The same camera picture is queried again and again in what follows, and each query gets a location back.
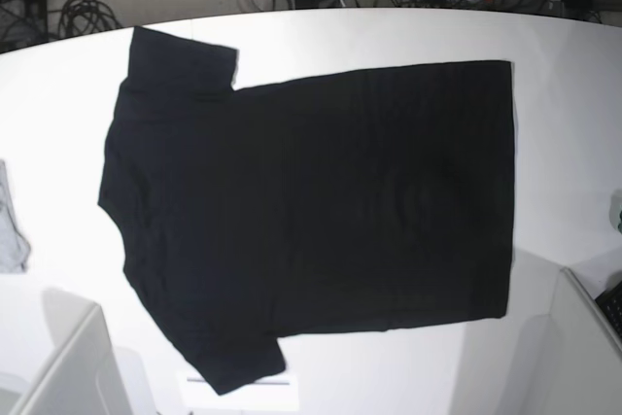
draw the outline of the white table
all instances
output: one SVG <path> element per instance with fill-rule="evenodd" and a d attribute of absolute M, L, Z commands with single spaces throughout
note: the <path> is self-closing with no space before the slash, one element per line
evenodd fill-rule
<path fill-rule="evenodd" d="M 622 189 L 622 29 L 410 9 L 214 17 L 154 29 L 239 49 L 236 88 L 358 68 L 514 62 L 517 253 L 508 316 L 300 336 L 281 346 L 304 415 L 517 413 L 559 267 L 583 268 L 587 282 L 590 264 L 622 269 L 622 235 L 609 218 Z M 9 282 L 55 285 L 101 303 L 113 342 L 140 352 L 158 410 L 180 415 L 187 411 L 175 372 L 188 366 L 126 283 L 121 237 L 96 205 L 130 37 L 123 30 L 0 56 L 0 158 L 32 245 L 28 274 L 0 277 L 0 291 Z M 594 294 L 599 281 L 591 281 Z M 10 332 L 1 327 L 0 362 Z"/>

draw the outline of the t-shirt sleeve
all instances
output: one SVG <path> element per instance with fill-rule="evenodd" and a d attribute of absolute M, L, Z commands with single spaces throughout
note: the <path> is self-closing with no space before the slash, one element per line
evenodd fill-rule
<path fill-rule="evenodd" d="M 195 115 L 226 99 L 237 50 L 135 28 L 115 117 L 152 120 Z"/>
<path fill-rule="evenodd" d="M 286 369 L 275 337 L 241 329 L 216 335 L 205 321 L 189 319 L 188 313 L 179 310 L 152 316 L 166 338 L 219 396 Z"/>

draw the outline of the gray cloth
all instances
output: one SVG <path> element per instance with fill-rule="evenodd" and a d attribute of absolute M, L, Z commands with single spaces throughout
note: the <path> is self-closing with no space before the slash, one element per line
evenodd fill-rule
<path fill-rule="evenodd" d="M 7 169 L 0 160 L 0 272 L 23 272 L 30 254 L 28 242 L 17 231 Z"/>

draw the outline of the t-shirt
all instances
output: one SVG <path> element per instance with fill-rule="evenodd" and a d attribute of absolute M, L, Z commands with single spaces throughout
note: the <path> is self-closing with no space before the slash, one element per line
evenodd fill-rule
<path fill-rule="evenodd" d="M 233 90 L 236 57 L 134 31 L 99 198 L 127 280 L 218 394 L 283 371 L 279 337 L 504 316 L 510 63 Z"/>

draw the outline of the black t-shirt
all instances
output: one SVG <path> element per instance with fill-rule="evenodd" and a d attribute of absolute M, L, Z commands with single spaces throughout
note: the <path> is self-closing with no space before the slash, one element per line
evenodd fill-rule
<path fill-rule="evenodd" d="M 136 29 L 99 199 L 128 281 L 217 393 L 283 371 L 277 337 L 504 315 L 508 62 L 234 91 L 235 68 Z"/>

